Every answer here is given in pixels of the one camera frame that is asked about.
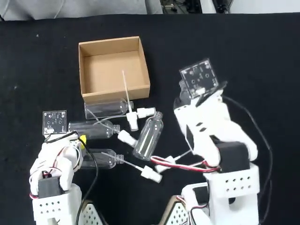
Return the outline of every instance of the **yellow component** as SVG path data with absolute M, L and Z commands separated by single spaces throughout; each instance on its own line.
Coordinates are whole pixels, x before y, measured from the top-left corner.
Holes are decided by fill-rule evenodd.
M 80 139 L 83 140 L 83 142 L 86 144 L 86 136 L 85 135 L 81 135 Z

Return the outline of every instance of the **white spray cap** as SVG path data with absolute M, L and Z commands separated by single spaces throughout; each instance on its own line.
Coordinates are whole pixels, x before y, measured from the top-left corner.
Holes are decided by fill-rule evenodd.
M 145 118 L 147 116 L 153 116 L 156 112 L 156 109 L 153 108 L 138 108 L 137 110 L 137 116 L 139 119 Z
M 118 134 L 118 139 L 124 143 L 129 144 L 131 147 L 135 147 L 137 140 L 132 137 L 127 131 L 121 130 L 120 133 Z
M 165 160 L 167 160 L 168 162 L 170 163 L 173 163 L 173 164 L 176 164 L 176 161 L 175 159 L 173 158 L 173 156 L 168 156 L 167 158 L 165 158 Z M 158 173 L 161 173 L 167 169 L 170 169 L 170 167 L 168 166 L 164 166 L 164 165 L 156 165 L 155 166 L 155 169 Z
M 126 113 L 127 120 L 130 125 L 130 130 L 131 131 L 136 131 L 139 129 L 137 125 L 137 113 L 136 112 L 128 112 Z
M 147 179 L 151 179 L 155 181 L 156 183 L 159 183 L 162 179 L 162 175 L 155 172 L 152 168 L 145 166 L 142 170 L 141 176 Z

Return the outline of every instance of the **open cardboard box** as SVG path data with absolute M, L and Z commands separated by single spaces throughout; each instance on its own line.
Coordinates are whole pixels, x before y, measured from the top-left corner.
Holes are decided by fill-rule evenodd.
M 150 81 L 139 37 L 79 43 L 80 86 L 85 103 L 126 99 L 122 70 L 129 98 L 147 98 Z

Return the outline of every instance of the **clear plastic bottle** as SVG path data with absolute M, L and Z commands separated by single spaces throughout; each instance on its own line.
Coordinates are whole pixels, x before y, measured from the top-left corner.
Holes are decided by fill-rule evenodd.
M 117 155 L 111 149 L 90 149 L 91 153 L 95 156 L 97 165 L 99 169 L 112 169 L 117 164 L 122 164 L 124 160 L 124 155 Z M 95 162 L 92 157 L 86 152 L 83 152 L 83 162 L 81 165 L 81 169 L 94 169 Z
M 134 107 L 133 102 L 130 101 L 131 108 Z M 87 120 L 108 116 L 124 115 L 129 110 L 128 102 L 124 99 L 117 99 L 105 101 L 97 104 L 84 104 L 85 118 Z
M 181 92 L 179 95 L 180 100 L 183 104 L 189 105 L 191 103 L 191 96 L 188 92 L 188 88 L 184 80 L 179 81 L 179 86 L 181 88 Z
M 77 131 L 79 135 L 86 135 L 87 139 L 106 139 L 120 132 L 120 125 L 113 125 L 104 120 L 97 123 L 94 120 L 84 122 L 70 122 L 69 131 Z
M 163 114 L 156 112 L 154 116 L 146 120 L 139 140 L 133 150 L 133 155 L 139 159 L 149 161 L 164 127 Z

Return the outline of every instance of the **black table surface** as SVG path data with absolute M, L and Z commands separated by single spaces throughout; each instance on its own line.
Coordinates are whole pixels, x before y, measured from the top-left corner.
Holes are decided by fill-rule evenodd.
M 266 224 L 296 218 L 299 190 L 300 14 L 281 15 L 105 15 L 0 23 L 0 224 L 34 224 L 29 169 L 43 142 L 42 111 L 67 110 L 68 120 L 83 120 L 78 43 L 140 36 L 151 90 L 136 107 L 154 106 L 164 114 L 155 155 L 188 149 L 173 114 L 179 94 L 178 70 L 209 57 L 225 94 L 244 104 L 274 151 L 273 194 Z M 228 104 L 232 119 L 257 143 L 255 161 L 264 181 L 268 152 L 247 115 Z M 139 120 L 140 128 L 145 120 Z M 129 131 L 125 120 L 115 120 Z M 139 132 L 132 133 L 136 138 Z M 143 166 L 116 137 L 89 142 L 111 148 Z M 197 160 L 187 156 L 182 163 Z M 75 173 L 85 193 L 94 171 Z M 187 184 L 203 182 L 200 173 L 171 169 L 160 184 L 128 165 L 100 171 L 90 199 L 110 225 L 158 224 L 169 198 Z M 265 210 L 264 199 L 260 213 Z

